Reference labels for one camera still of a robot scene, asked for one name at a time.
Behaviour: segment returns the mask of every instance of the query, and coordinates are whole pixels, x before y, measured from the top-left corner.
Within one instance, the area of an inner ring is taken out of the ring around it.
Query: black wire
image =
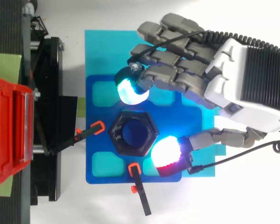
[[[127,64],[132,63],[132,62],[137,62],[137,58],[139,58],[139,57],[143,56],[144,54],[146,54],[146,53],[148,53],[148,52],[151,52],[151,51],[153,51],[153,50],[155,50],[155,49],[157,49],[157,48],[159,48],[159,47],[162,47],[162,46],[164,46],[164,45],[173,43],[173,42],[175,42],[175,41],[182,40],[182,39],[187,38],[187,37],[192,37],[192,36],[195,36],[195,35],[198,35],[198,34],[203,34],[204,32],[205,32],[205,31],[196,31],[196,32],[193,32],[193,33],[189,33],[189,34],[185,34],[185,35],[182,35],[182,36],[178,36],[178,37],[176,37],[176,38],[167,40],[167,41],[165,41],[165,42],[156,44],[156,45],[152,46],[151,48],[148,48],[148,49],[142,51],[141,53],[130,57],[130,58],[127,60]]]
[[[272,144],[274,144],[274,143],[276,143],[276,142],[277,142],[277,141],[270,141],[270,142],[265,143],[265,144],[262,144],[262,145],[260,145],[260,146],[256,146],[256,147],[254,147],[254,148],[248,149],[248,150],[246,150],[246,151],[244,151],[244,152],[242,152],[242,153],[239,153],[239,154],[234,155],[234,156],[232,156],[232,157],[229,157],[229,158],[227,158],[227,159],[224,159],[224,160],[221,160],[221,161],[218,161],[218,162],[214,162],[214,163],[210,163],[210,164],[207,164],[207,165],[203,165],[203,168],[214,167],[214,166],[216,166],[216,165],[219,165],[219,164],[228,162],[228,161],[230,161],[230,160],[234,160],[234,159],[236,159],[236,158],[238,158],[238,157],[240,157],[240,156],[243,156],[243,155],[246,155],[246,154],[248,154],[248,153],[251,153],[251,152],[253,152],[253,151],[257,150],[257,149],[267,147],[267,146],[272,145]]]
[[[254,152],[256,151],[257,149],[261,149],[261,148],[264,148],[264,147],[267,147],[269,145],[273,145],[274,147],[276,146],[279,146],[280,147],[280,140],[278,141],[270,141],[268,143],[265,143],[265,144],[262,144],[260,146],[256,146],[254,148],[251,148],[251,149],[248,149],[242,153],[239,153],[237,155],[234,155],[232,157],[229,157],[227,159],[224,159],[224,160],[221,160],[221,161],[218,161],[218,162],[214,162],[214,163],[210,163],[210,164],[207,164],[207,165],[198,165],[198,166],[193,166],[192,169],[189,171],[189,174],[195,174],[195,173],[198,173],[202,170],[204,170],[205,168],[209,168],[209,167],[214,167],[216,165],[219,165],[219,164],[222,164],[222,163],[225,163],[225,162],[228,162],[228,161],[231,161],[231,160],[234,160],[238,157],[241,157],[243,155],[246,155],[248,153],[251,153],[251,152]]]

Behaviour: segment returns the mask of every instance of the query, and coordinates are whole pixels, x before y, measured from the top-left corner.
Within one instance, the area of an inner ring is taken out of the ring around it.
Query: green tape
[[[0,78],[18,83],[21,55],[0,54]]]
[[[2,197],[10,197],[11,189],[13,185],[13,176],[10,176],[0,185],[0,196]]]
[[[18,83],[21,65],[21,55],[0,54],[0,78],[10,83]],[[13,176],[0,185],[0,196],[10,197]]]
[[[77,117],[86,118],[86,98],[85,97],[78,97]]]

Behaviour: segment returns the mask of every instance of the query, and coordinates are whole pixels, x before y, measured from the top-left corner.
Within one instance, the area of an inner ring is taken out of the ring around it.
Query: black bracket
[[[150,211],[148,200],[147,200],[145,190],[144,190],[144,187],[143,187],[143,184],[142,184],[142,180],[141,180],[141,177],[140,177],[138,167],[137,166],[132,166],[131,167],[131,172],[132,172],[133,178],[135,180],[136,189],[137,189],[138,194],[140,196],[140,200],[141,200],[141,204],[142,204],[142,207],[143,207],[143,210],[144,210],[144,214],[145,214],[145,216],[149,216],[149,215],[151,215],[151,211]]]
[[[51,149],[50,153],[51,153],[51,155],[55,155],[55,154],[61,152],[62,150],[66,149],[70,146],[73,146],[77,142],[80,142],[83,139],[86,139],[89,136],[91,136],[97,132],[100,132],[104,129],[105,129],[105,127],[103,127],[102,123],[97,123],[97,124],[91,126],[90,128],[82,131],[81,133],[77,134],[73,138],[70,138],[70,139],[64,141],[63,143],[59,144],[57,147]]]

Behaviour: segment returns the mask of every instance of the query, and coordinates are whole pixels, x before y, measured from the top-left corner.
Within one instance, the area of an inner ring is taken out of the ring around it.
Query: screw
[[[133,71],[142,71],[143,65],[140,63],[129,63],[128,65]]]
[[[25,6],[22,9],[23,15],[27,17],[33,17],[34,16],[34,7],[31,2],[27,2]]]
[[[37,101],[38,98],[41,97],[41,93],[38,91],[37,88],[33,91],[33,96],[35,101]]]
[[[64,45],[64,43],[60,43],[60,44],[59,44],[59,50],[60,50],[60,51],[65,51],[65,45]]]

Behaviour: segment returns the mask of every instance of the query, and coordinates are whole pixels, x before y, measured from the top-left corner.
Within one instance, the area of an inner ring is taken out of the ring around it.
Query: white table surface
[[[252,36],[280,47],[280,0],[39,0],[37,14],[50,36],[65,43],[63,94],[85,96],[84,31],[136,30],[176,13],[214,31]],[[85,119],[77,119],[85,128]],[[216,118],[219,128],[241,128]],[[280,139],[269,134],[268,142]],[[227,147],[227,158],[243,149]],[[131,184],[90,185],[85,180],[85,142],[62,154],[61,197],[39,197],[32,224],[280,224],[280,154],[271,147],[216,168],[213,178],[145,183],[152,215],[145,217]]]

